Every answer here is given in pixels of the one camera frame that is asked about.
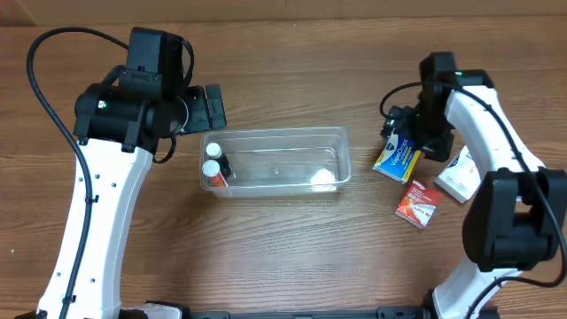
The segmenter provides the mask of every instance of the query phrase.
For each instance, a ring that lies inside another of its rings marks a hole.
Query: wooden table
[[[97,27],[128,40],[132,26]],[[371,171],[381,146],[377,101],[418,80],[432,51],[484,68],[518,134],[548,167],[566,168],[565,17],[360,19],[145,25],[193,44],[193,84],[219,83],[229,128],[341,125],[353,178],[338,194],[217,199],[198,184],[200,135],[148,174],[121,279],[125,306],[263,312],[417,305],[464,256],[468,206],[446,195],[419,230],[393,214],[406,186]],[[35,309],[49,281],[72,196],[74,156],[29,88],[25,58],[40,27],[0,28],[0,316]],[[126,52],[90,35],[58,35],[35,57],[40,86],[66,125],[89,84]],[[414,105],[417,89],[392,98]],[[460,150],[458,136],[454,152]],[[160,151],[167,150],[163,143]],[[445,166],[420,160],[429,185]],[[558,260],[527,274],[553,279]],[[567,285],[509,284],[505,318],[563,318]]]

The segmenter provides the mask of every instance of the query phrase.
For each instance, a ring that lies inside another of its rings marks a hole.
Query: white box
[[[480,185],[480,176],[466,145],[437,176],[435,183],[461,203],[469,200],[477,191]]]

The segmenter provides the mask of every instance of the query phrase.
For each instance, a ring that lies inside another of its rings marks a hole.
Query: black bracket
[[[542,168],[536,174],[559,226],[567,208],[567,175]],[[516,212],[517,197],[530,207]],[[559,243],[555,228],[525,173],[487,172],[462,225],[462,243],[481,271],[530,270],[549,261]]]
[[[85,203],[91,205],[94,203],[98,203],[98,195],[96,195],[94,198],[85,198]]]
[[[421,306],[380,307],[377,319],[431,319],[429,310]]]
[[[47,319],[47,311],[41,309],[37,313],[30,311],[23,315],[16,315],[14,319]]]
[[[443,82],[455,86],[485,85],[493,83],[483,70],[457,71],[452,52],[434,52],[419,64],[422,91],[415,107],[393,106],[390,115],[395,120],[386,120],[381,132],[389,137],[392,130],[416,144],[428,160],[447,161],[451,156],[454,136],[453,126],[445,117],[447,99],[451,89],[432,82]]]
[[[189,120],[179,135],[227,127],[219,85],[207,85],[204,89],[201,86],[189,87],[182,99],[189,110]]]

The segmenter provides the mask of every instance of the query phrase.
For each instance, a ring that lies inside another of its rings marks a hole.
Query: wood grain surface
[[[548,167],[567,168],[565,17],[352,19],[148,24],[190,39],[193,84],[219,83],[229,128],[345,126],[353,178],[341,192],[217,199],[198,183],[200,135],[179,140],[141,189],[121,279],[125,306],[169,300],[196,311],[372,309],[416,305],[464,256],[468,206],[447,194],[419,230],[393,214],[406,186],[371,171],[381,147],[377,101],[418,79],[431,51],[484,68],[518,134]],[[132,26],[98,29],[128,40]],[[74,156],[29,88],[25,58],[48,30],[0,28],[0,316],[35,309],[58,257]],[[35,74],[64,123],[74,101],[126,52],[90,35],[42,44]],[[414,105],[417,89],[392,103]],[[163,143],[160,155],[168,145]],[[458,136],[454,152],[460,150]],[[417,162],[432,185],[445,166]],[[558,260],[525,276],[551,280]],[[564,318],[567,285],[508,284],[504,318]]]
[[[38,26],[567,14],[567,2],[557,0],[18,0],[18,4]]]
[[[17,0],[0,0],[0,26],[31,26],[34,22]]]

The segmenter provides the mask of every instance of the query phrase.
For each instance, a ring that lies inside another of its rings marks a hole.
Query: small bottle
[[[227,159],[227,155],[222,152],[220,145],[217,143],[209,143],[209,145],[206,146],[206,155],[219,163],[224,178],[229,178],[229,176],[232,175],[233,171],[229,159]]]
[[[202,169],[203,174],[209,178],[209,181],[211,181],[211,184],[214,185],[214,187],[229,186],[224,177],[222,177],[221,166],[216,162],[216,160],[210,159],[206,161],[203,163]]]

